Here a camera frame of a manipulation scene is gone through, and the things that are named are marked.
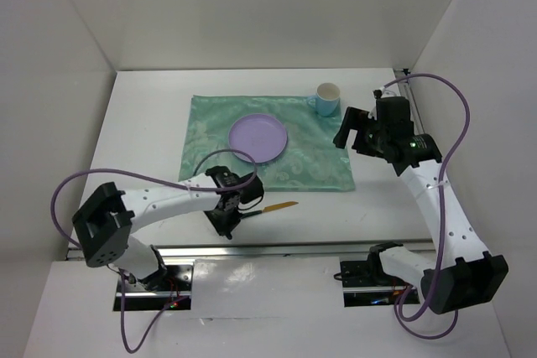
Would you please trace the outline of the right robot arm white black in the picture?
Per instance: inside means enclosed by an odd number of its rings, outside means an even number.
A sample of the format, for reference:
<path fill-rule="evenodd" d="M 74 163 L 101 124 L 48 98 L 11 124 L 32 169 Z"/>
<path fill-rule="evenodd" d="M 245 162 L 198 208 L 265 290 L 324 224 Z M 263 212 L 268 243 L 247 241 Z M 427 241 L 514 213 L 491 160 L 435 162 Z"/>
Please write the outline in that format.
<path fill-rule="evenodd" d="M 485 304 L 493 299 L 506 278 L 508 264 L 492 255 L 477 236 L 448 184 L 433 137 L 414 132 L 408 107 L 370 113 L 347 108 L 333 139 L 338 148 L 356 133 L 352 149 L 381 158 L 394 167 L 419 206 L 432 236 L 436 259 L 428 260 L 398 242 L 386 242 L 369 250 L 366 274 L 384 284 L 395 277 L 418 289 L 423 304 L 435 314 Z"/>

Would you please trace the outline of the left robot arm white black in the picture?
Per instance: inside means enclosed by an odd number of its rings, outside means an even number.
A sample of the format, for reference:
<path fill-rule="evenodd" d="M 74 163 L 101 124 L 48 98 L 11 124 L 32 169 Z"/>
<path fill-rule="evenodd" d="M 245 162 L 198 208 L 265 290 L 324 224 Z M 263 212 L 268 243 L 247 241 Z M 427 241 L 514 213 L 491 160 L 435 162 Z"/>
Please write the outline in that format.
<path fill-rule="evenodd" d="M 235 215 L 240 189 L 226 193 L 203 192 L 203 188 L 241 185 L 250 179 L 217 166 L 179 183 L 180 187 L 157 186 L 120 190 L 108 182 L 73 215 L 72 222 L 88 267 L 116 266 L 146 290 L 162 286 L 168 276 L 158 249 L 133 234 L 146 226 L 195 211 Z"/>

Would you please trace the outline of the light blue mug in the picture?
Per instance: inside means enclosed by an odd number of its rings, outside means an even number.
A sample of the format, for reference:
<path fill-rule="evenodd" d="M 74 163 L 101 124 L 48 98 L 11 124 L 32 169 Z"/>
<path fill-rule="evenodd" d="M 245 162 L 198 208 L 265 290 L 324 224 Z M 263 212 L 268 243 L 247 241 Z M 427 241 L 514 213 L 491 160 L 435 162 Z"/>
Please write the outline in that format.
<path fill-rule="evenodd" d="M 320 84 L 313 96 L 306 98 L 308 105 L 321 117 L 334 113 L 340 102 L 340 89 L 333 83 Z"/>

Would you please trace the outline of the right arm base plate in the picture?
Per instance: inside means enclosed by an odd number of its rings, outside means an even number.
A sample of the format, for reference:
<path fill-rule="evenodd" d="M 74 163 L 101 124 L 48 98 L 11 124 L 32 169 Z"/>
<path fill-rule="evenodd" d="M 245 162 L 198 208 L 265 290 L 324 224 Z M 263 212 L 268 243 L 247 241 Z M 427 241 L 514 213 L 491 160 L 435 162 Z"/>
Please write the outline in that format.
<path fill-rule="evenodd" d="M 407 287 L 399 278 L 375 278 L 365 260 L 341 261 L 333 277 L 342 286 L 346 308 L 393 305 Z"/>

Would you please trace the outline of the purple plastic plate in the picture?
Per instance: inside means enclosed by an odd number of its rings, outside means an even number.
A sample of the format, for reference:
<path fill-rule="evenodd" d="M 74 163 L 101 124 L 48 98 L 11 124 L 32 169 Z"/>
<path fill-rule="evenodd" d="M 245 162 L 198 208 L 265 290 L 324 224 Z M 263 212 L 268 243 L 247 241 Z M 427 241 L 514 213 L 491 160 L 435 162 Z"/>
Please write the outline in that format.
<path fill-rule="evenodd" d="M 276 117 L 249 114 L 235 121 L 228 133 L 229 148 L 248 154 L 255 163 L 276 159 L 286 148 L 288 133 Z"/>

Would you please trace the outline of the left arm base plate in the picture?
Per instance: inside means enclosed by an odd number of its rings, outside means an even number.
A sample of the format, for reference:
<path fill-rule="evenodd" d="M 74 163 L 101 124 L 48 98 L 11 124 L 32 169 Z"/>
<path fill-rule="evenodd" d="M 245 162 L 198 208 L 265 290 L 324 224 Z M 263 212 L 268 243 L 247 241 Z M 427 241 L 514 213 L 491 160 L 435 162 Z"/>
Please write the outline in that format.
<path fill-rule="evenodd" d="M 167 266 L 168 273 L 154 289 L 146 289 L 130 274 L 125 283 L 125 311 L 160 311 L 166 304 L 169 310 L 191 309 L 191 289 L 194 274 L 193 262 L 180 262 Z"/>

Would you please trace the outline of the green patterned cloth placemat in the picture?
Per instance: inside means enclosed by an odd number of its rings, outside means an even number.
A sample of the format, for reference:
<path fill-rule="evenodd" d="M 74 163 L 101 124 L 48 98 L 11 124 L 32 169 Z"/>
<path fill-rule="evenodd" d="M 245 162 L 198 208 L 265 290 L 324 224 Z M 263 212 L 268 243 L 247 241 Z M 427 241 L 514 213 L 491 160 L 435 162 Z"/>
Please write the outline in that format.
<path fill-rule="evenodd" d="M 284 151 L 271 162 L 257 164 L 265 190 L 355 189 L 348 152 L 332 142 L 341 126 L 341 109 L 321 117 L 303 96 L 193 96 L 179 179 L 192 177 L 197 164 L 208 153 L 230 148 L 228 133 L 232 124 L 256 113 L 275 117 L 287 132 Z"/>

